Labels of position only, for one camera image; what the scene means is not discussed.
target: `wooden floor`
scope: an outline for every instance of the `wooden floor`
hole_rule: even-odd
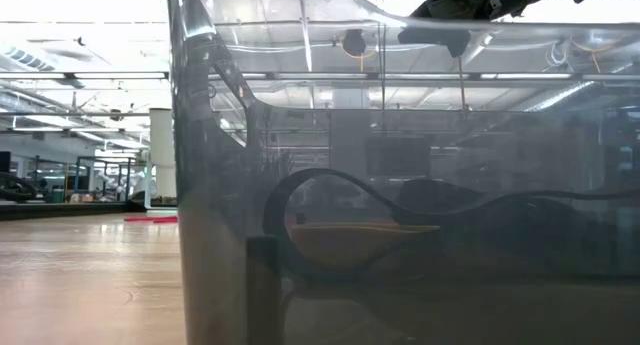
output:
[[[0,344],[185,343],[178,228],[0,222]]]

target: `white pillar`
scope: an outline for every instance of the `white pillar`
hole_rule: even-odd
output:
[[[156,166],[156,196],[176,196],[176,164],[171,109],[149,109],[151,162]]]
[[[27,170],[26,170],[26,166],[25,166],[25,159],[23,157],[13,157],[11,159],[11,161],[15,161],[18,163],[18,168],[16,169],[16,176],[24,179],[27,176]]]
[[[331,114],[331,168],[366,179],[366,141],[370,136],[369,90],[334,89]]]

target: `fluorescent light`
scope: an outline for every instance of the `fluorescent light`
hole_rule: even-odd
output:
[[[320,100],[322,101],[331,101],[333,100],[333,91],[320,91],[320,95],[318,95],[318,98],[320,98]]]
[[[133,158],[132,154],[137,154],[139,153],[140,150],[135,150],[135,149],[119,149],[119,150],[102,150],[102,149],[96,149],[95,151],[95,155],[96,156],[105,156],[105,157],[124,157],[124,158]]]
[[[118,145],[118,146],[122,146],[122,147],[128,147],[130,149],[146,149],[146,148],[148,148],[147,145],[144,145],[144,144],[141,144],[139,142],[132,141],[132,140],[115,139],[115,140],[109,140],[109,142],[114,144],[114,145]]]
[[[245,80],[260,80],[260,79],[266,79],[267,78],[267,74],[265,73],[242,73],[242,77],[245,78]],[[220,80],[222,79],[222,77],[218,74],[209,74],[209,76],[207,77],[209,80]]]
[[[62,131],[60,128],[54,127],[34,127],[34,128],[10,128],[13,131],[24,131],[24,132],[58,132]]]
[[[124,132],[149,132],[149,129],[146,128],[124,128],[122,129]]]
[[[165,79],[163,72],[74,73],[78,79]]]
[[[468,78],[468,74],[462,74],[462,78]],[[460,74],[385,74],[386,80],[457,80]]]
[[[0,79],[56,80],[64,79],[64,74],[47,72],[2,72],[0,73]]]
[[[118,132],[120,131],[120,129],[114,129],[114,128],[71,128],[71,131],[74,132]]]
[[[29,119],[29,120],[41,122],[43,124],[55,125],[55,126],[60,126],[60,127],[78,126],[77,123],[75,123],[73,121],[69,121],[69,120],[63,118],[62,116],[64,116],[64,115],[63,114],[51,115],[51,116],[49,116],[49,115],[28,115],[28,116],[25,116],[25,118]]]
[[[364,73],[280,73],[276,74],[278,78],[287,80],[296,79],[366,79],[367,74]]]
[[[89,139],[89,140],[93,140],[93,141],[99,141],[99,142],[103,142],[104,139],[99,137],[99,136],[95,136],[93,134],[89,134],[86,132],[82,132],[82,131],[78,131],[78,135],[82,136],[83,138]]]
[[[242,76],[247,80],[252,80],[252,79],[264,79],[267,77],[267,74],[242,73]]]
[[[106,160],[107,162],[110,162],[110,163],[114,163],[114,162],[127,163],[127,162],[129,162],[129,160],[127,160],[127,159],[135,159],[135,158],[133,158],[133,157],[107,157],[107,156],[100,156],[100,160]],[[100,162],[100,164],[101,164],[100,167],[104,166],[104,162]],[[97,162],[94,164],[94,168],[98,168],[98,163]]]
[[[482,74],[482,80],[557,80],[569,79],[571,74],[554,73],[506,73],[506,74]]]

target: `tank wall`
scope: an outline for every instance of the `tank wall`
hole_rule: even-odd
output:
[[[303,91],[283,82],[282,91],[300,90],[309,98],[272,106],[262,101],[268,94],[256,95],[262,84],[250,86],[245,79],[257,74],[264,75],[262,82],[276,82],[287,70],[304,72],[309,67],[304,51],[239,57],[229,50],[234,36],[240,39],[234,45],[237,52],[245,35],[270,41],[269,28],[227,26],[231,20],[226,10],[213,6],[222,0],[211,1],[170,0],[190,345],[252,344],[256,336],[250,334],[254,328],[248,319],[256,308],[249,308],[253,305],[247,293],[255,289],[247,288],[251,270],[246,268],[245,252],[248,239],[264,235],[278,237],[283,268],[280,291],[270,299],[280,307],[259,309],[282,327],[283,339],[274,344],[635,343],[629,339],[640,335],[635,326],[640,309],[635,282],[640,274],[640,222],[632,201],[585,201],[575,196],[549,201],[540,196],[543,199],[527,198],[530,202],[524,205],[508,203],[473,216],[449,217],[448,222],[434,215],[431,219],[442,222],[418,224],[398,216],[397,209],[456,212],[479,197],[501,194],[610,194],[633,189],[638,165],[633,156],[625,156],[638,153],[637,134],[628,118],[616,120],[626,116],[620,115],[624,104],[575,111],[581,102],[609,94],[611,88],[591,81],[595,85],[587,85],[589,93],[577,100],[558,100],[572,103],[547,111],[541,111],[548,104],[533,90],[511,111],[490,111],[490,106],[464,111],[454,77],[455,86],[415,85],[453,88],[451,110],[393,108],[384,97],[380,101],[362,95],[390,86],[380,76],[386,71],[380,62],[347,63],[329,56],[339,49],[327,46],[311,57],[315,72],[335,75],[348,66],[357,81],[339,87],[327,85],[329,80],[319,75],[321,85],[292,80],[302,84]],[[265,4],[252,7],[247,16],[268,14],[272,7]],[[331,13],[321,10],[317,4],[309,9],[320,19]],[[291,20],[269,16],[273,21]],[[212,22],[227,25],[216,27]],[[272,25],[269,31],[282,41],[301,37],[298,23]],[[344,30],[331,24],[312,27],[310,33],[331,39],[337,32],[331,26]],[[397,35],[398,29],[380,29],[368,32],[384,36],[387,30],[396,31],[389,39]],[[525,36],[531,29],[513,31]],[[531,36],[549,32],[532,31]],[[390,61],[396,73],[411,63],[403,51],[391,56],[397,60]],[[417,62],[420,71],[427,65],[451,71],[455,65],[442,47],[425,53],[434,60]],[[601,66],[628,62],[625,56],[602,60]],[[470,68],[479,66],[477,58],[467,60]],[[525,71],[534,62],[514,66],[527,67],[516,69]],[[498,65],[489,62],[489,68],[481,70],[494,71]],[[636,65],[628,69],[637,74]],[[368,71],[376,77],[368,78]],[[473,76],[479,81],[480,75]],[[569,88],[584,84],[580,78],[563,83]],[[317,86],[338,89],[331,106],[316,101]],[[616,96],[629,105],[631,97]],[[539,111],[522,111],[531,109]],[[329,172],[283,189],[281,181],[309,169]],[[412,190],[407,186],[412,180],[428,180],[427,187]],[[277,199],[281,194],[286,195],[284,204]],[[390,210],[385,199],[401,206]],[[282,212],[274,214],[274,209]],[[281,228],[270,232],[273,221]],[[413,246],[417,238],[420,246]],[[399,251],[370,260],[388,249]]]

